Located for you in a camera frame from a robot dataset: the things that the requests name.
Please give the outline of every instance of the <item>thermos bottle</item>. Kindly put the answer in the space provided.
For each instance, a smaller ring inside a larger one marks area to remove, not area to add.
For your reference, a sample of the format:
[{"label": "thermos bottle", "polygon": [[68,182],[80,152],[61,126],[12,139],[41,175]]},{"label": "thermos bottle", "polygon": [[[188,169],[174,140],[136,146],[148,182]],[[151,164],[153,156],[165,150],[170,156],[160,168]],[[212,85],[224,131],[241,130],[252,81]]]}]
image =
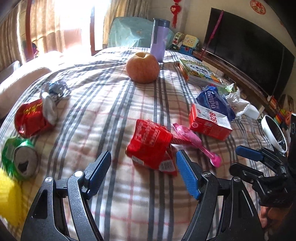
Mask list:
[{"label": "thermos bottle", "polygon": [[150,54],[154,55],[158,62],[163,62],[165,47],[170,27],[170,21],[164,19],[154,19]]}]

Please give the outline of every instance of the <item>pink plastic toy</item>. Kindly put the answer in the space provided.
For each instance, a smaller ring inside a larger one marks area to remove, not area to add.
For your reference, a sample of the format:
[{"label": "pink plastic toy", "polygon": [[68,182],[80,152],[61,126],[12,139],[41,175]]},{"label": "pink plastic toy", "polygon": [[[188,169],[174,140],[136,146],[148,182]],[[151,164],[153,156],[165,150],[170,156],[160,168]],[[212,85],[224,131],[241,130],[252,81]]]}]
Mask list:
[{"label": "pink plastic toy", "polygon": [[178,125],[177,123],[173,124],[173,127],[181,138],[184,140],[190,141],[192,145],[199,148],[209,159],[214,167],[220,167],[222,159],[214,152],[210,152],[203,145],[201,139],[189,128],[186,126]]}]

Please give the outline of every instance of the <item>book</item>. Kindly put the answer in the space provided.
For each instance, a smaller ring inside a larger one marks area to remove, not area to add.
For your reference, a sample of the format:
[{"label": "book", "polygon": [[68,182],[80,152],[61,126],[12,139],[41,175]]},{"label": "book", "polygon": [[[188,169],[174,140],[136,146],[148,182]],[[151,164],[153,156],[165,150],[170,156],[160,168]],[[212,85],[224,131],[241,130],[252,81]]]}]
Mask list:
[{"label": "book", "polygon": [[200,61],[179,59],[179,67],[187,83],[200,87],[206,87],[211,84],[219,87],[225,86],[217,76]]}]

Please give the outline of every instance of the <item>plaid tablecloth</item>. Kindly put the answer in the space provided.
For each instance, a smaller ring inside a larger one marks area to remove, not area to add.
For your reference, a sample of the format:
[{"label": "plaid tablecloth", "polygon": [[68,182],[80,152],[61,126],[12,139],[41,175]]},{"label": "plaid tablecloth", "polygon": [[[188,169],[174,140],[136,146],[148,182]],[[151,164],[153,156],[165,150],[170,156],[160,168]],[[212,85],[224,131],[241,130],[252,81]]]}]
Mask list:
[{"label": "plaid tablecloth", "polygon": [[[181,240],[197,201],[191,197],[180,175],[173,178],[159,171],[135,167],[125,154],[137,119],[150,119],[171,130],[173,123],[188,126],[190,106],[200,88],[186,84],[178,69],[178,58],[190,59],[167,51],[160,65],[160,76],[154,83],[132,82],[125,70],[126,61],[142,48],[108,48],[90,62],[72,65],[36,81],[21,96],[0,129],[0,148],[7,138],[16,135],[14,115],[17,108],[39,98],[43,83],[64,79],[71,87],[69,100],[58,104],[58,122],[53,131],[32,139],[41,157],[38,175],[21,183],[23,211],[26,216],[31,203],[47,176],[67,178],[96,160],[104,150],[112,154],[112,164],[98,194],[89,202],[92,214],[105,240]],[[232,122],[233,132],[222,142],[200,135],[203,144],[219,154],[223,164],[215,169],[199,150],[185,149],[189,157],[217,177],[230,178],[229,165],[236,161],[264,171],[262,164],[237,157],[235,147],[271,148],[261,125],[246,116]],[[255,202],[256,194],[247,186]],[[74,226],[65,200],[69,231]],[[219,221],[221,202],[209,236]],[[8,225],[20,239],[22,226]]]}]

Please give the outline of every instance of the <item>television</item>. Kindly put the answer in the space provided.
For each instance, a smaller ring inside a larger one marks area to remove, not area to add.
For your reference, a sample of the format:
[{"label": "television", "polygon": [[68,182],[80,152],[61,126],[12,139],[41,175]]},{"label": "television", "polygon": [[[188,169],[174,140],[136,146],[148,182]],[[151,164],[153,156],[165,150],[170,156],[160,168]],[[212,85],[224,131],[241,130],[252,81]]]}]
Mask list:
[{"label": "television", "polygon": [[[212,8],[203,48],[218,21],[221,10]],[[293,54],[275,37],[248,20],[224,12],[208,52],[246,74],[265,95],[278,99],[290,77]]]}]

